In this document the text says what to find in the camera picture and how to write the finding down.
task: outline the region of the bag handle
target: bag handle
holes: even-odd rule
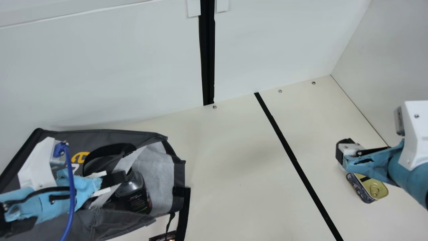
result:
[[[107,146],[102,146],[100,148],[97,148],[89,153],[89,155],[86,156],[85,161],[83,162],[82,167],[82,175],[85,177],[89,174],[85,173],[85,166],[92,161],[91,165],[94,165],[93,160],[99,157],[106,157],[106,156],[112,156],[112,155],[119,155],[123,153],[122,157],[125,157],[129,154],[131,154],[133,151],[135,151],[137,148],[131,144],[131,143],[118,143],[118,144],[112,144]],[[106,166],[108,163],[102,162],[99,165],[100,166]]]

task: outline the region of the white panel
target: white panel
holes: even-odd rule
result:
[[[0,26],[151,0],[0,0]]]
[[[229,0],[216,0],[216,12],[229,11]]]
[[[391,146],[394,110],[428,99],[426,0],[373,0],[332,76]]]
[[[202,105],[198,19],[162,0],[0,29],[0,170],[31,131]]]
[[[331,74],[369,4],[230,0],[215,15],[215,100]]]
[[[312,81],[261,96],[343,240],[426,241],[427,211],[404,190],[386,184],[388,196],[371,204],[357,196],[335,158],[337,141],[385,143],[330,76]]]
[[[200,0],[187,0],[187,15],[189,18],[201,15]]]
[[[186,240],[334,240],[255,97],[216,105],[120,126],[167,135],[187,161]],[[148,240],[165,225],[115,241]]]

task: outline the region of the robotic arm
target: robotic arm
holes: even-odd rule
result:
[[[336,159],[347,172],[403,188],[428,209],[428,101],[406,101],[395,111],[395,147],[365,150],[351,139],[336,144]]]

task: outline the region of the can label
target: can label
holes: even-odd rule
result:
[[[120,197],[120,199],[129,211],[141,214],[149,214],[152,211],[152,201],[146,185],[130,195]]]

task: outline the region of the blue cable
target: blue cable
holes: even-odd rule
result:
[[[67,145],[64,146],[64,154],[65,154],[65,162],[67,164],[68,180],[70,182],[70,211],[68,213],[67,225],[65,226],[65,230],[64,230],[64,233],[62,234],[60,241],[65,241],[68,237],[68,234],[71,229],[71,224],[73,223],[74,205],[76,203],[76,196],[74,192],[73,168],[71,167],[70,150]]]

